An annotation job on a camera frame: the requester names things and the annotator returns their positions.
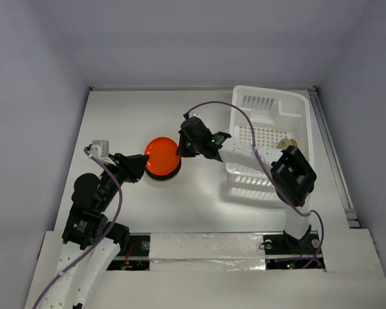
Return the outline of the orange red plate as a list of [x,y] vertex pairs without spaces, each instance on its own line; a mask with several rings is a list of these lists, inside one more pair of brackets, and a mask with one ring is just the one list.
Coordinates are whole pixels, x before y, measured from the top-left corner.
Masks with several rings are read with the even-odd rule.
[[144,152],[149,156],[147,172],[157,179],[173,177],[181,167],[181,158],[177,150],[177,143],[169,137],[160,136],[151,140]]

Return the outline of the blue grey patterned plate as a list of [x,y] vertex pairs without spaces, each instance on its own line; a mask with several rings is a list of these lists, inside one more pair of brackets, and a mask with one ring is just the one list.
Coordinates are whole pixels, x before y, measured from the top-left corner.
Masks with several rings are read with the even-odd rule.
[[166,182],[174,179],[181,170],[181,160],[177,164],[150,164],[145,168],[146,174],[156,182]]

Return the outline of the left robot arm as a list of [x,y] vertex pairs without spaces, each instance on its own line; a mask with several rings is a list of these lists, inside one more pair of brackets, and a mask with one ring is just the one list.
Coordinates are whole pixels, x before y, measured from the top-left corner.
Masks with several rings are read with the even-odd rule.
[[136,183],[149,160],[146,154],[105,158],[85,154],[103,172],[86,173],[73,186],[72,206],[62,233],[55,277],[34,302],[34,308],[85,308],[104,273],[118,254],[131,250],[129,227],[104,214],[114,197],[123,203],[123,183]]

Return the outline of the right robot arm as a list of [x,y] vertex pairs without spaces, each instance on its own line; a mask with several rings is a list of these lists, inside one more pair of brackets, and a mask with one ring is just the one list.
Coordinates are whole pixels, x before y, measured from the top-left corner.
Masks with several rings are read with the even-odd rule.
[[202,155],[209,160],[263,172],[278,198],[286,204],[282,243],[290,254],[302,252],[311,232],[306,200],[317,175],[299,148],[256,147],[228,133],[213,134],[200,118],[190,117],[180,126],[178,154],[183,158]]

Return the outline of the white plastic dish rack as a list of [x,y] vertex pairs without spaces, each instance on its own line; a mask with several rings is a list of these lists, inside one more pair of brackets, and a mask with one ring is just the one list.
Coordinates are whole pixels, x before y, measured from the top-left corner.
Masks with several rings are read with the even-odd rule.
[[[258,147],[276,148],[283,139],[294,139],[306,160],[314,168],[313,142],[309,101],[297,93],[251,86],[236,86],[232,104],[250,118]],[[248,121],[236,109],[231,110],[229,133],[245,143],[252,144]],[[263,172],[237,164],[227,163],[228,180],[262,187],[271,183]]]

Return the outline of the beige plate at rack end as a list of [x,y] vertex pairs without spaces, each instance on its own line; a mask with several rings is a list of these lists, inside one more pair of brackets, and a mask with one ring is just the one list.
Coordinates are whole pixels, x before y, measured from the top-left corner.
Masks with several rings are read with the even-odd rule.
[[278,144],[275,146],[277,149],[285,150],[289,146],[298,147],[298,143],[294,138],[283,138],[278,142]]

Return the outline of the white foam strip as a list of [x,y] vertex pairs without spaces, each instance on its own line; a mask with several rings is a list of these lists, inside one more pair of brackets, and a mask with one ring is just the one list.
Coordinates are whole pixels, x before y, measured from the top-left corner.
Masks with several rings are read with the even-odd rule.
[[161,272],[264,271],[261,233],[153,233],[149,270]]

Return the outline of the aluminium rail on right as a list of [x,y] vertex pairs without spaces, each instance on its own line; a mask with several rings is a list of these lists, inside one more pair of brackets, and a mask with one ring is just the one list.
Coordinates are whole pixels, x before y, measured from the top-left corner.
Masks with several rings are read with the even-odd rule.
[[318,128],[320,130],[320,134],[324,142],[324,148],[326,150],[326,154],[329,160],[333,179],[335,181],[335,185],[345,212],[345,216],[346,216],[349,228],[360,229],[361,228],[360,221],[357,216],[356,210],[354,209],[354,206],[349,194],[349,189],[347,187],[347,183],[345,181],[345,178],[342,172],[342,168],[335,150],[335,146],[331,138],[331,133],[329,131],[329,127],[327,125],[324,111],[322,109],[322,105],[320,102],[318,88],[316,86],[313,86],[308,91],[308,93],[311,101],[311,106],[313,108],[313,112],[315,114],[315,118],[318,123]]

